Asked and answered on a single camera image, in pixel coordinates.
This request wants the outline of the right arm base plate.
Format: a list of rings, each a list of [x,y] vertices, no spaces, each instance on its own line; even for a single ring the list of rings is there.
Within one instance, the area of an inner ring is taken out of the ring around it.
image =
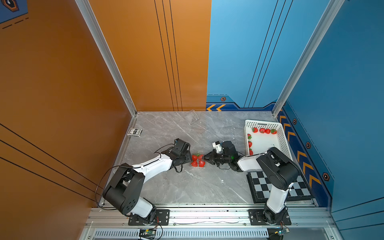
[[[248,214],[252,226],[290,226],[292,224],[288,209],[283,209],[278,214],[270,210],[250,209]]]

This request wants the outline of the left green circuit board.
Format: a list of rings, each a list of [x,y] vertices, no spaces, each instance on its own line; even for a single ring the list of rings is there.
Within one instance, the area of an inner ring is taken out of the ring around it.
[[[140,229],[139,230],[139,240],[154,240],[157,235],[156,229]]]

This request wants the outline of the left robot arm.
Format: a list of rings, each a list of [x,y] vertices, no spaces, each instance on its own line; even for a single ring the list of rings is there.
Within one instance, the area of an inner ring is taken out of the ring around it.
[[[155,152],[151,160],[137,165],[122,164],[103,191],[103,198],[121,214],[138,216],[146,224],[155,223],[157,207],[141,197],[144,183],[151,178],[192,162],[191,145],[176,139],[171,147]]]

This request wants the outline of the right green circuit board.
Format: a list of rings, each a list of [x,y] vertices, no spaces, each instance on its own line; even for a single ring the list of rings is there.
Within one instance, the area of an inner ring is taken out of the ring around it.
[[[283,228],[275,232],[275,235],[279,236],[280,238],[283,238],[285,234],[289,233],[289,228]]]

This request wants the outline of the clear clamshell near wall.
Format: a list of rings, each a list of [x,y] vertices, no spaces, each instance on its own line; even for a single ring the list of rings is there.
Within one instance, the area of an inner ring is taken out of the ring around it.
[[[187,120],[187,122],[192,125],[194,123],[196,123],[200,117],[198,115],[198,113],[195,111],[195,110],[190,110],[187,112],[187,115],[185,116],[185,119]]]

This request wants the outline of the right aluminium corner post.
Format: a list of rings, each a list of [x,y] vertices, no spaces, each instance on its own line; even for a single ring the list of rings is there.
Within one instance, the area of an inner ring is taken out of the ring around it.
[[[277,41],[274,77],[282,87],[272,113],[276,117],[319,47],[344,1],[292,1]]]

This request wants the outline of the aluminium front rail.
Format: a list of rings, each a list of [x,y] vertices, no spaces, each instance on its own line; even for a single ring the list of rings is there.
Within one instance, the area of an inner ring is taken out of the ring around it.
[[[168,205],[159,206],[156,216],[164,227],[336,227],[325,208],[289,206],[275,224],[268,224],[263,213],[263,207],[253,205]]]

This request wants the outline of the black white checkerboard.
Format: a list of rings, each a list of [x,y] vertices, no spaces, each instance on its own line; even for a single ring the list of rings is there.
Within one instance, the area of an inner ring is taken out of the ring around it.
[[[253,202],[255,204],[266,203],[270,197],[273,186],[266,174],[263,171],[248,172],[247,180],[251,190]],[[306,181],[304,181],[301,176],[298,176],[288,193],[287,201],[307,201],[312,198],[313,195],[308,189]]]

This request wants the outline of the white perforated plastic basket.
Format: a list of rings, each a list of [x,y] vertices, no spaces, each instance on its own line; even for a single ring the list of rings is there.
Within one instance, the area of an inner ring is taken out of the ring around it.
[[[252,128],[257,128],[258,132],[253,133]],[[276,129],[277,134],[266,134],[260,133],[260,129]],[[268,121],[259,121],[259,120],[245,120],[245,141],[246,141],[246,155],[249,156],[249,149],[253,151],[254,154],[264,153],[269,148],[276,147],[282,153],[284,153],[287,157],[292,159],[290,147],[285,136],[285,132],[283,130],[283,125],[276,122],[268,122]],[[247,134],[250,134],[252,138],[248,140]],[[252,147],[249,148],[248,142],[252,142]]]

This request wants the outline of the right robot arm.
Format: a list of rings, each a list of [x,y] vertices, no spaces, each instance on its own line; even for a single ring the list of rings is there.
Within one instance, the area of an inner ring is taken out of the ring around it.
[[[204,155],[205,162],[220,167],[227,164],[235,172],[262,171],[272,184],[270,196],[262,212],[252,217],[263,225],[282,224],[288,219],[288,192],[300,175],[299,167],[276,147],[264,153],[240,156],[230,141],[213,143],[214,149]]]

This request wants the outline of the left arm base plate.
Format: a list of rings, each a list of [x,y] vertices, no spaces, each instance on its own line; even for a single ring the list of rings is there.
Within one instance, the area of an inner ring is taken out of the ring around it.
[[[155,226],[160,224],[167,226],[170,219],[170,210],[168,209],[156,209],[152,210],[147,217],[141,217],[136,214],[131,214],[129,217],[129,226]]]

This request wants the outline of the aluminium corner post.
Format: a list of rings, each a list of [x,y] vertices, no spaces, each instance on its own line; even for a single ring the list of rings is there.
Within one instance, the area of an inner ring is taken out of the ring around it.
[[[319,47],[344,1],[292,1],[277,41],[274,77],[282,87],[272,113],[276,117]]]
[[[132,97],[128,91],[126,83],[122,77],[122,74],[118,68],[118,65],[113,57],[107,40],[103,34],[103,31],[98,23],[96,15],[91,7],[89,1],[75,0],[83,19],[85,20],[88,29],[90,30],[92,37],[113,77],[115,84],[133,118],[137,116],[137,109],[133,103]]]

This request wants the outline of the left aluminium corner post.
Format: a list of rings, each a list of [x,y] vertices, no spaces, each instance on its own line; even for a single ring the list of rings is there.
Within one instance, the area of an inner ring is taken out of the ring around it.
[[[103,31],[98,23],[96,15],[91,7],[89,1],[75,0],[83,19],[85,20],[88,29],[90,30],[92,37],[113,77],[115,84],[133,118],[137,116],[137,109],[133,103],[132,97],[128,91],[126,83],[122,77],[122,74],[118,68],[118,65],[113,57],[107,40],[103,34]]]

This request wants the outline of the clear plastic clamshell container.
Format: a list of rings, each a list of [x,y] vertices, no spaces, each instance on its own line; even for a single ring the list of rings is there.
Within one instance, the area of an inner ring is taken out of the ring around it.
[[[195,161],[195,162],[198,162],[198,163],[199,163],[199,160],[205,161],[205,160],[204,160],[204,154],[196,154],[196,156],[198,157],[198,160]]]

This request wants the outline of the green circuit board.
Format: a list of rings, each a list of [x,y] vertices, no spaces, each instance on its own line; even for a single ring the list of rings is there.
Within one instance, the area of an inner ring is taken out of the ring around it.
[[[279,236],[280,238],[283,238],[285,234],[289,233],[289,228],[283,228],[275,232],[275,235]]]
[[[156,229],[140,229],[139,230],[139,240],[154,240],[157,235]]]

